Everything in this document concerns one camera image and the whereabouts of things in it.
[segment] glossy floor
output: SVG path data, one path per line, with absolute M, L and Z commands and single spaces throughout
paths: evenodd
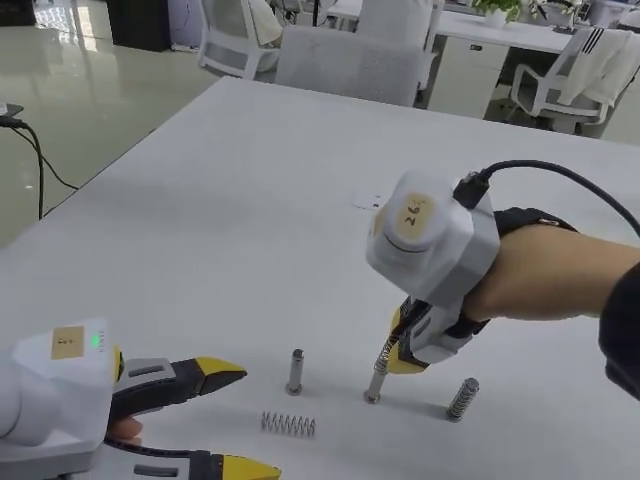
M 114 47 L 106 4 L 39 0 L 38 28 L 0 28 L 0 103 L 22 105 L 60 176 L 82 185 L 216 77 L 188 53 Z M 71 190 L 47 172 L 45 207 Z M 0 130 L 0 248 L 37 219 L 29 144 Z

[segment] compression spring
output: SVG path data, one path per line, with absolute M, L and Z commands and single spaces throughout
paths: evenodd
M 395 344 L 398 343 L 399 340 L 400 340 L 400 337 L 398 337 L 397 335 L 389 335 L 389 338 L 387 338 L 387 341 L 384 343 L 384 346 L 382 347 L 382 351 L 380 352 L 380 355 L 378 355 L 378 358 L 376 358 L 376 363 L 374 363 L 373 365 L 373 369 L 376 372 L 382 375 L 387 374 L 387 367 L 389 366 L 389 358 L 391 357 L 391 350 L 393 349 Z
M 296 437 L 313 437 L 316 434 L 316 419 L 262 412 L 262 430 Z
M 447 416 L 452 422 L 459 422 L 462 420 L 464 412 L 467 410 L 474 397 L 480 390 L 480 383 L 475 378 L 467 378 L 457 395 L 454 397 L 449 409 L 447 410 Z

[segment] paper on table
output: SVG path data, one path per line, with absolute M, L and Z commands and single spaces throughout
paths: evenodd
M 377 193 L 355 193 L 351 199 L 351 204 L 356 208 L 375 211 L 379 210 L 386 201 L 386 198 Z

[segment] hand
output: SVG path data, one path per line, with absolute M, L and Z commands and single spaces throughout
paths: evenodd
M 127 418 L 116 423 L 109 429 L 109 435 L 112 437 L 134 445 L 140 445 L 141 440 L 138 438 L 142 431 L 142 424 L 133 418 Z
M 638 248 L 552 226 L 523 227 L 502 238 L 463 312 L 477 321 L 599 316 L 616 282 L 638 262 Z

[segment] black cabinet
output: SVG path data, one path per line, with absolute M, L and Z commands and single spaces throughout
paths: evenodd
M 0 27 L 22 27 L 36 24 L 31 0 L 0 0 Z
M 107 0 L 107 10 L 114 45 L 152 52 L 171 48 L 167 0 Z

